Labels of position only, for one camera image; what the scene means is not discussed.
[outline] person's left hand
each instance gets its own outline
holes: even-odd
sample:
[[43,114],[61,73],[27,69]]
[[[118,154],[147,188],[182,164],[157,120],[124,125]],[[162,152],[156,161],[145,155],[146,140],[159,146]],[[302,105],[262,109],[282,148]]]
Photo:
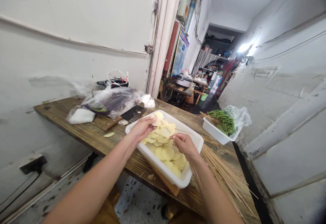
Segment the person's left hand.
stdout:
[[145,137],[148,136],[153,130],[156,129],[156,126],[152,126],[152,123],[156,118],[151,119],[150,117],[142,118],[134,125],[134,127],[129,132],[128,136],[135,139],[137,144],[140,143]]

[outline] white plastic container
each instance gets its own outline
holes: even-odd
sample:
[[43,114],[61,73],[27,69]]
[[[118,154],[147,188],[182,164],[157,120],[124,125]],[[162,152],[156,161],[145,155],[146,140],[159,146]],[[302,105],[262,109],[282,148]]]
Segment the white plastic container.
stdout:
[[235,141],[237,139],[242,126],[239,126],[235,133],[230,135],[229,137],[224,134],[222,131],[220,131],[216,126],[214,126],[207,118],[204,117],[204,123],[203,128],[205,131],[207,131],[209,134],[211,134],[218,142],[222,145],[227,144],[229,141]]
[[[203,144],[204,144],[204,139],[199,135],[197,132],[194,130],[190,129],[188,126],[177,120],[176,118],[172,117],[171,115],[167,114],[166,112],[162,110],[157,110],[161,112],[164,116],[164,120],[166,120],[168,123],[174,123],[176,124],[176,130],[180,133],[187,134],[186,132],[189,133],[191,139],[194,142],[194,145],[196,146],[198,152],[200,153]],[[153,113],[145,116],[145,117],[150,117],[152,116]],[[126,134],[128,134],[133,126],[137,123],[137,121],[133,122],[132,124],[128,125],[126,127]],[[137,146],[138,150],[144,155],[145,158],[148,159],[149,162],[151,162],[153,165],[156,166],[156,168],[168,179],[168,181],[172,184],[175,184],[179,188],[185,188],[188,186],[190,183],[191,176],[193,173],[191,172],[189,164],[186,164],[184,170],[181,173],[180,178],[178,178],[175,174],[170,171],[165,164],[161,160],[159,160],[149,149],[146,145],[140,143]]]

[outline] electrical outlet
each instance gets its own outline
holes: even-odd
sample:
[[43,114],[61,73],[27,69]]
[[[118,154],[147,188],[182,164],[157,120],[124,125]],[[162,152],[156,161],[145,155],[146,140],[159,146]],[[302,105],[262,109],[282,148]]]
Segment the electrical outlet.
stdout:
[[38,173],[41,173],[42,166],[47,163],[47,160],[42,154],[36,154],[33,157],[26,160],[24,163],[22,163],[19,168],[22,172],[24,172],[25,175],[37,171]]

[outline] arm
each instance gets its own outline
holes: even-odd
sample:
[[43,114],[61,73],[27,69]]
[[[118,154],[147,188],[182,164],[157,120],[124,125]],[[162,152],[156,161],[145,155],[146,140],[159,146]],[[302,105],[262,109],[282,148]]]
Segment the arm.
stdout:
[[189,135],[172,136],[177,147],[186,156],[196,178],[199,190],[212,223],[243,223],[230,198],[215,179],[211,169],[200,156]]
[[43,223],[90,223],[102,207],[138,143],[155,129],[151,125],[154,121],[155,119],[149,117],[139,120],[130,133],[58,203]]

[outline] bucket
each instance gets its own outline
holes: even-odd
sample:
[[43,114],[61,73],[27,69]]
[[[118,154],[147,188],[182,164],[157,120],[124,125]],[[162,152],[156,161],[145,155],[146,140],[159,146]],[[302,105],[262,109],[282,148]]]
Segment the bucket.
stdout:
[[207,97],[208,97],[208,94],[204,93],[204,95],[201,95],[200,99],[202,101],[205,101]]

